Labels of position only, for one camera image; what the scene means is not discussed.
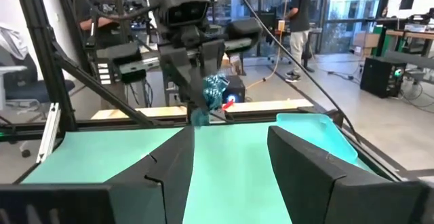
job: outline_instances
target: computer tower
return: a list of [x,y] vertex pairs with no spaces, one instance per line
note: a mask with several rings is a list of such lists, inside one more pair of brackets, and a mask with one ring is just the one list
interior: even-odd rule
[[245,102],[245,86],[238,75],[229,75],[226,77],[229,81],[228,87],[223,92],[223,103],[231,100],[234,102]]
[[398,97],[406,66],[383,57],[366,58],[360,89],[380,98]]

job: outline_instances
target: black t-shirt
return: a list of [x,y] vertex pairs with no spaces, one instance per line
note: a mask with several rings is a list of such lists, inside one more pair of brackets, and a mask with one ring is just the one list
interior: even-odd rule
[[296,31],[308,31],[310,29],[309,24],[309,6],[311,0],[291,0],[291,7],[298,8],[298,12],[295,16],[290,18],[291,32]]
[[[75,0],[75,12],[77,15],[77,21],[83,22],[92,18],[91,7],[87,4],[86,0]],[[111,6],[107,4],[102,4],[100,7],[104,13],[111,12],[113,9]],[[114,34],[119,27],[119,24],[116,22],[112,22],[110,24],[106,24],[98,28],[96,33],[96,43],[97,48],[108,48],[113,45],[122,44],[121,38],[119,34]],[[84,31],[85,40],[89,38],[90,31]]]

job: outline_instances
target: white pants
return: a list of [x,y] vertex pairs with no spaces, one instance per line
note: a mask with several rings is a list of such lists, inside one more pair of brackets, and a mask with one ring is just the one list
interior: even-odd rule
[[296,59],[296,62],[298,62],[298,64],[302,64],[301,56],[303,54],[303,47],[304,45],[306,45],[308,35],[309,35],[309,31],[291,32],[290,35],[291,54]]

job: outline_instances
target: woman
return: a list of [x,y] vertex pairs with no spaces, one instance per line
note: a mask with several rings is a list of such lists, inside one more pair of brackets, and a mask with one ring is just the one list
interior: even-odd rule
[[[90,0],[92,3],[98,2],[98,0]],[[92,28],[92,14],[91,6],[86,0],[75,0],[75,11],[77,15],[77,21],[80,29],[83,31],[85,40],[89,38]],[[100,10],[103,12],[109,12],[112,8],[107,4],[102,4]],[[98,31],[96,32],[96,49],[109,48],[114,45],[122,44],[122,39],[117,31],[119,23],[108,18],[98,18]],[[125,86],[123,83],[112,83],[103,85],[106,89],[112,92],[117,98],[122,101],[127,101],[125,96]],[[101,109],[114,109],[114,107],[107,101],[101,98]]]

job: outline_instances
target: wooden board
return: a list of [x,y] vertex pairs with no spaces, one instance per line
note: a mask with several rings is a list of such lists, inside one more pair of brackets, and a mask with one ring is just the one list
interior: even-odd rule
[[[301,107],[312,107],[313,105],[306,99],[294,99],[284,101],[268,102],[241,102],[229,107],[229,113],[249,112],[249,111],[274,111],[284,109],[297,109]],[[186,107],[157,107],[137,109],[148,117],[169,117],[186,116]],[[125,119],[127,116],[118,109],[98,111],[92,119]]]
[[[403,34],[404,34],[403,31],[394,31],[394,30],[386,31],[386,35],[392,35],[396,37],[402,37]],[[427,31],[426,33],[407,32],[406,37],[434,40],[434,32],[433,31]]]

